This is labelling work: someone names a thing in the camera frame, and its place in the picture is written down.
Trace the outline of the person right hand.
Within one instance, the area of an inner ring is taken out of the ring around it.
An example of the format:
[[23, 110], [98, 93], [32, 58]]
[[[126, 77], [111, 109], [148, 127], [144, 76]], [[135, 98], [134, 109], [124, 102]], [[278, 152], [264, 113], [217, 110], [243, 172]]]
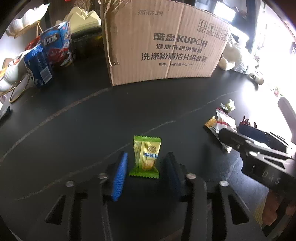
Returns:
[[[280, 207], [281, 197], [269, 190], [267, 194], [267, 198], [265, 201], [263, 213], [262, 213], [262, 221], [265, 225], [272, 225], [273, 222], [277, 219], [278, 214], [276, 213], [278, 208]], [[295, 213], [295, 201], [292, 201], [288, 204], [285, 214], [288, 216], [293, 216]]]

